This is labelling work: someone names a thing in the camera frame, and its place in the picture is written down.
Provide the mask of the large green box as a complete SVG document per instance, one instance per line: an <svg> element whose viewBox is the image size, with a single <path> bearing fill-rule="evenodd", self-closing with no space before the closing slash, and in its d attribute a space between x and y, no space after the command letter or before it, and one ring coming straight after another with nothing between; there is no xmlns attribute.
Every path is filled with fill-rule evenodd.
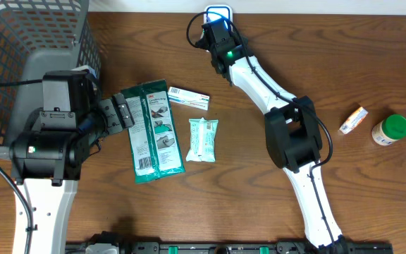
<svg viewBox="0 0 406 254"><path fill-rule="evenodd" d="M136 183L185 173L165 80L121 91L133 116L128 129Z"/></svg>

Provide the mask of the white green box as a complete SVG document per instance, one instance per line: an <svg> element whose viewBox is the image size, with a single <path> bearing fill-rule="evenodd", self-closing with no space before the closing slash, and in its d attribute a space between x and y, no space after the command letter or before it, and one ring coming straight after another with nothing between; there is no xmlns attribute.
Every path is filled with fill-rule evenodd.
<svg viewBox="0 0 406 254"><path fill-rule="evenodd" d="M168 89L168 98L170 101L183 104L196 109L207 111L209 109L210 96L184 90L177 87Z"/></svg>

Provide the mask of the teal snack packet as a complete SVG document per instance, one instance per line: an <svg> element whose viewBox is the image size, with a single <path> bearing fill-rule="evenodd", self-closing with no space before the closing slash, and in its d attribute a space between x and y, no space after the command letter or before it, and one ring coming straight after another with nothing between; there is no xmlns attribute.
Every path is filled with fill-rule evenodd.
<svg viewBox="0 0 406 254"><path fill-rule="evenodd" d="M215 162L218 120L190 119L190 149L186 161Z"/></svg>

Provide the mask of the orange small box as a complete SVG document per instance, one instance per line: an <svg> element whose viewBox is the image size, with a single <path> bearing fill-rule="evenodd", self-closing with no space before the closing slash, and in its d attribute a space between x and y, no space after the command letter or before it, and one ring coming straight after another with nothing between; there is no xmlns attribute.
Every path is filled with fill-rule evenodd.
<svg viewBox="0 0 406 254"><path fill-rule="evenodd" d="M353 131L367 116L368 111L364 107L359 107L343 122L339 131L341 133L348 134Z"/></svg>

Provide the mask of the green lid jar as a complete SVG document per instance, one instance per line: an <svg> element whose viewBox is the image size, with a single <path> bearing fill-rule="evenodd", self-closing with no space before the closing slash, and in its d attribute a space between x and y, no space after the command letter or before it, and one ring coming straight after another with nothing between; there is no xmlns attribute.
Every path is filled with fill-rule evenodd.
<svg viewBox="0 0 406 254"><path fill-rule="evenodd" d="M391 145L406 137L406 118L393 114L376 124L371 136L373 141L382 146Z"/></svg>

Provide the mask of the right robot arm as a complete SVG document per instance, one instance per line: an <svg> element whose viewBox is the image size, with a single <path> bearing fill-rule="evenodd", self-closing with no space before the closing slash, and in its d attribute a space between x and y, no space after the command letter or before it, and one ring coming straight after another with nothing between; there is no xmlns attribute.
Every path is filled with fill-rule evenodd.
<svg viewBox="0 0 406 254"><path fill-rule="evenodd" d="M216 72L246 93L263 113L268 154L291 182L314 253L347 253L321 177L321 167L328 162L320 155L322 139L327 138L329 150L333 141L313 101L287 92L268 75L226 18L203 24L202 37L193 46L207 50Z"/></svg>

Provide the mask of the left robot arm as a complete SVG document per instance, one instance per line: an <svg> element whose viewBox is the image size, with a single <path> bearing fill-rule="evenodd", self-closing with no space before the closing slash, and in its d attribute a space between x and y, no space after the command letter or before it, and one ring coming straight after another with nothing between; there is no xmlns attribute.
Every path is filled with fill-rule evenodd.
<svg viewBox="0 0 406 254"><path fill-rule="evenodd" d="M15 180L14 253L64 253L82 165L100 140L134 126L121 93L102 99L89 71L50 71L42 78L38 126L11 143Z"/></svg>

